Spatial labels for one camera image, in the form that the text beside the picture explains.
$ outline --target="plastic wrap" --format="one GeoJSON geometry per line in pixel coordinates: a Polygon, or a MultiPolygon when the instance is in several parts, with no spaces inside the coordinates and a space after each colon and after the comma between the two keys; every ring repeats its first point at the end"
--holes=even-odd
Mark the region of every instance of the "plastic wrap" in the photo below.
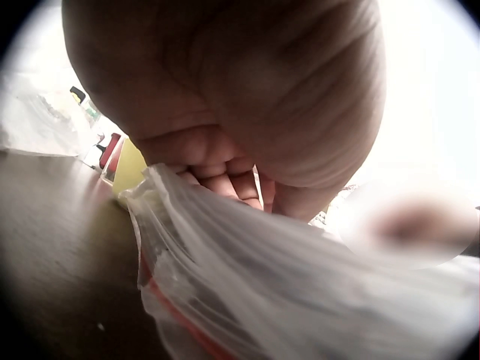
{"type": "Polygon", "coordinates": [[[68,88],[33,86],[29,75],[0,73],[0,150],[77,156],[96,141],[85,111],[68,88]]]}
{"type": "Polygon", "coordinates": [[[332,235],[191,187],[123,193],[146,311],[175,359],[450,359],[478,331],[479,262],[398,270],[332,235]]]}

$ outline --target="skin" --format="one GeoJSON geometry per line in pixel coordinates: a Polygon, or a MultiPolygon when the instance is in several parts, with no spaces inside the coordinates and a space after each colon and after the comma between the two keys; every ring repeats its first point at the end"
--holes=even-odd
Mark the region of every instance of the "skin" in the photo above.
{"type": "Polygon", "coordinates": [[[384,106],[373,0],[63,2],[83,87],[148,164],[309,221],[368,155],[384,106]]]}

